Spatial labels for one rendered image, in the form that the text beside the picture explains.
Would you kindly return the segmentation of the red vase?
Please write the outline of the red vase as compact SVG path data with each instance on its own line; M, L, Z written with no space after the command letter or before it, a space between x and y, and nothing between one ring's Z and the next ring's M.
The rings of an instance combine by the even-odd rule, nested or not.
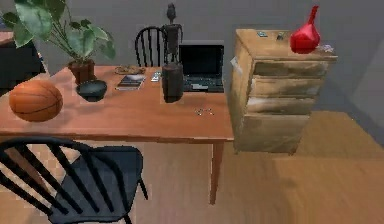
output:
M315 18L319 6L312 7L307 22L290 36L290 48L297 54L309 54L320 43L320 34L315 27Z

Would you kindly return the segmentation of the orange basketball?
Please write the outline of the orange basketball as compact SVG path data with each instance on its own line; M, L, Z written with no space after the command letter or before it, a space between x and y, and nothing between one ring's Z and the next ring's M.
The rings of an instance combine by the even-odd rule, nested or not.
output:
M18 84L9 93L9 106L22 120L45 122L60 113L63 97L52 82L29 80Z

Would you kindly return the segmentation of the light wooden chest of drawers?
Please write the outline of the light wooden chest of drawers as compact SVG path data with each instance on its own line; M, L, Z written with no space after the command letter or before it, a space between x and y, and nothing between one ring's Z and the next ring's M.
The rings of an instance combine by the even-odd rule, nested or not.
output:
M259 37L257 32L268 37ZM284 32L284 40L276 40ZM287 30L238 29L228 106L238 152L293 154L334 53L297 54Z

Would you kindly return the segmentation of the black bowl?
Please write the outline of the black bowl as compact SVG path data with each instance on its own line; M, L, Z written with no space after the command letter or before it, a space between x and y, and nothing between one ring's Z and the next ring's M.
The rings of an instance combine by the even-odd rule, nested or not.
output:
M76 87L76 92L87 102L102 100L107 91L107 84L102 80L90 80Z

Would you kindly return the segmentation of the green potted house plant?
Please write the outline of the green potted house plant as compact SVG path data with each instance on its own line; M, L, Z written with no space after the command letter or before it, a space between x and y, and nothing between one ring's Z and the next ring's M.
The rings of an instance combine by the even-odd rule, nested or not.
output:
M93 53L115 58L112 35L88 19L74 20L65 0L14 0L14 4L15 11L1 13L0 18L13 31L16 47L34 39L52 43L71 58L67 68L77 85L96 80Z

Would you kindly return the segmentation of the dark cover book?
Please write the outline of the dark cover book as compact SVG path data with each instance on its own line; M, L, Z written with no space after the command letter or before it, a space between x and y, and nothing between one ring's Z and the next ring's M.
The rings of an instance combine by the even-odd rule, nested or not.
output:
M117 90L137 90L145 81L145 75L125 75L122 80L117 84Z

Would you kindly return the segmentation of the black spindle-back chair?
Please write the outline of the black spindle-back chair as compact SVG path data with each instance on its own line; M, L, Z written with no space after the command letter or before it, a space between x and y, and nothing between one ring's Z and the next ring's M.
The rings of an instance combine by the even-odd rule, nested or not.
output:
M167 34L163 28L141 29L134 41L137 64L140 67L162 67L168 63Z
M65 170L59 181L30 151L30 144L44 144ZM16 149L48 184L51 195L6 154ZM34 189L44 205L0 172L0 185L45 213L51 224L112 223L129 217L136 191L146 192L142 179L143 156L132 146L91 147L85 143L49 136L17 137L0 143L0 163Z

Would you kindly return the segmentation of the dark cabinet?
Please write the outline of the dark cabinet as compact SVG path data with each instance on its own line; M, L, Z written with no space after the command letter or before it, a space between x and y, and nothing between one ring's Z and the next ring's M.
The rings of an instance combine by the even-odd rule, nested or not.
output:
M17 48L13 33L0 31L0 97L45 69L33 42Z

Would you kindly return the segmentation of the black laptop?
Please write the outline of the black laptop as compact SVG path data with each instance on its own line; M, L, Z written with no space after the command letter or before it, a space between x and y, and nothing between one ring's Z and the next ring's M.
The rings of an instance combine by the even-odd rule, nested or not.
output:
M223 93L222 44L183 44L179 62L183 65L184 91Z

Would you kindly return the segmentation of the dark brown figure statue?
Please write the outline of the dark brown figure statue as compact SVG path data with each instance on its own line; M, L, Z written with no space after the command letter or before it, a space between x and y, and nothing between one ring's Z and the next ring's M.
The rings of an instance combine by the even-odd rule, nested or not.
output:
M163 26L163 30L167 34L167 53L166 56L171 56L171 59L162 68L162 88L164 100L166 103L178 101L183 94L183 75L182 65L177 61L178 43L182 36L182 26L174 22L176 18L176 7L173 3L168 4L167 18L169 23Z

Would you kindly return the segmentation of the brown wooden table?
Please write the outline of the brown wooden table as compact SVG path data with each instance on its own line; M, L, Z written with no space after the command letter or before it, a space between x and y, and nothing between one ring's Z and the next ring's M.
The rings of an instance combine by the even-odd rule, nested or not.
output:
M226 96L223 93L187 92L181 100L166 103L155 70L146 70L138 90L115 89L121 77L112 66L97 66L96 76L107 82L103 100L89 103L75 91L74 77L64 68L42 80L56 85L63 108L52 120L29 123L17 118L6 95L0 97L0 141L14 136L48 135L78 140L210 144L212 146L209 203L216 202L224 144L234 140ZM211 108L214 115L195 110Z

